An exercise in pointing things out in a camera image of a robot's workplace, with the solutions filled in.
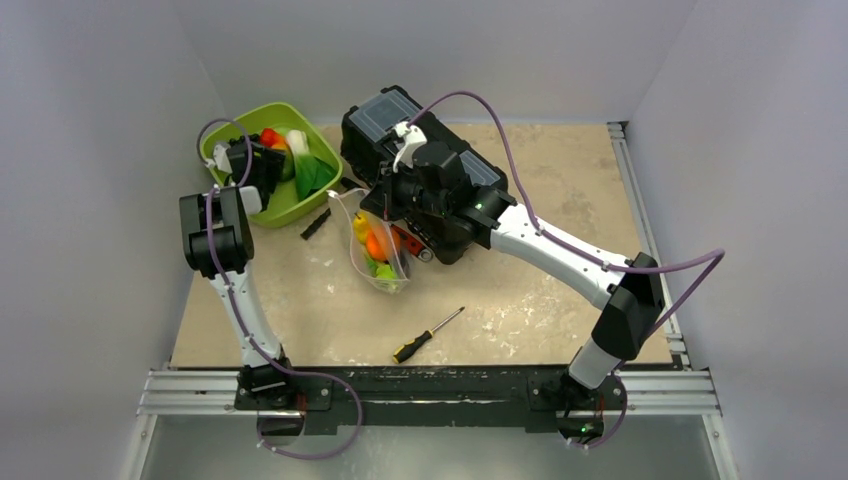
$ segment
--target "wooden table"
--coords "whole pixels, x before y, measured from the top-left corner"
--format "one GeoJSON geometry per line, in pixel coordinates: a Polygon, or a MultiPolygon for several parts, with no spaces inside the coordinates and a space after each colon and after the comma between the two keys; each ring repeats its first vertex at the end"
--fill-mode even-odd
{"type": "MultiPolygon", "coordinates": [[[[494,127],[451,128],[508,172],[494,127]]],[[[323,129],[338,146],[338,127],[323,129]]],[[[537,214],[600,248],[633,257],[639,240],[607,129],[603,125],[507,127],[518,170],[537,214]]],[[[510,178],[510,192],[518,196],[510,178]]],[[[472,246],[454,265],[413,263],[398,295],[376,290],[350,265],[331,217],[309,241],[301,231],[324,209],[282,229],[253,226],[253,269],[268,321],[295,365],[389,365],[404,341],[465,306],[407,364],[565,363],[598,319],[580,295],[516,258],[472,246]]],[[[661,333],[637,362],[671,357],[661,333]]],[[[239,348],[220,299],[197,275],[171,364],[240,365],[239,348]]]]}

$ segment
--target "black toolbox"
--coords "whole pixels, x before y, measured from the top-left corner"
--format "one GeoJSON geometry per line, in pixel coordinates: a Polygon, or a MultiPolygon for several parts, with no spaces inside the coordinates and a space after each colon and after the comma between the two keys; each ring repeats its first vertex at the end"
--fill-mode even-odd
{"type": "MultiPolygon", "coordinates": [[[[380,94],[361,105],[351,107],[342,119],[342,157],[350,164],[354,175],[373,187],[380,162],[393,161],[398,145],[388,134],[398,122],[408,120],[421,110],[406,90],[395,85],[380,90],[380,94]]],[[[446,127],[432,113],[425,113],[416,125],[427,141],[441,141],[459,153],[466,173],[475,185],[492,186],[507,191],[508,180],[503,170],[492,165],[471,145],[446,127]]],[[[412,233],[433,251],[440,262],[450,265],[462,257],[472,243],[455,241],[448,234],[445,220],[421,214],[406,219],[412,233]]]]}

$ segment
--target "gray wall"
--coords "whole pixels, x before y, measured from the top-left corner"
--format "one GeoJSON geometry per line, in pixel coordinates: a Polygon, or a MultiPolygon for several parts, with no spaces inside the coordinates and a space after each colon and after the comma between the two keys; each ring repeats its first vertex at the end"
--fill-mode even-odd
{"type": "Polygon", "coordinates": [[[188,290],[220,102],[165,0],[0,2],[0,465],[114,479],[188,290]]]}
{"type": "Polygon", "coordinates": [[[848,472],[845,25],[840,0],[700,1],[627,129],[664,261],[727,248],[682,327],[743,478],[848,472]]]}
{"type": "MultiPolygon", "coordinates": [[[[629,118],[695,0],[174,0],[228,113],[338,121],[383,86],[477,91],[510,121],[629,118]]],[[[448,119],[488,121],[470,100],[448,119]]]]}

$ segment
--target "screwdriver handle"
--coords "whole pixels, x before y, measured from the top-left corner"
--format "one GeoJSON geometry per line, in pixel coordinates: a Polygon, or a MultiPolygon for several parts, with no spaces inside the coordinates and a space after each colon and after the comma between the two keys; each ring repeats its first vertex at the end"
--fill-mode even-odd
{"type": "Polygon", "coordinates": [[[425,330],[424,333],[415,337],[415,339],[405,345],[401,345],[400,348],[395,350],[394,355],[392,355],[392,359],[397,364],[401,364],[407,360],[409,360],[415,352],[418,351],[421,346],[427,343],[427,340],[433,338],[433,332],[430,330],[425,330]]]}

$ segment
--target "green plastic tub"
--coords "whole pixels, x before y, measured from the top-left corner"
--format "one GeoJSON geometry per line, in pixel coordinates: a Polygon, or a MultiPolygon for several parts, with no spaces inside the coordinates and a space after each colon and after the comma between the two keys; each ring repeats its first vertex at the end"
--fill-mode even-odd
{"type": "MultiPolygon", "coordinates": [[[[327,201],[327,190],[336,188],[342,178],[342,160],[315,126],[309,123],[300,112],[287,103],[269,103],[237,117],[236,120],[244,125],[244,128],[250,134],[260,133],[263,128],[273,128],[282,134],[289,130],[306,132],[310,152],[336,170],[336,175],[329,184],[302,202],[297,201],[294,179],[280,183],[277,185],[274,194],[271,195],[268,208],[250,216],[253,223],[268,228],[280,228],[306,215],[327,201]]],[[[239,129],[227,124],[209,133],[203,139],[200,148],[206,158],[211,158],[215,143],[226,142],[231,138],[240,136],[241,131],[239,129]]],[[[212,172],[212,176],[215,177],[215,181],[219,185],[224,184],[224,179],[227,177],[224,172],[216,168],[211,168],[209,171],[212,172]]]]}

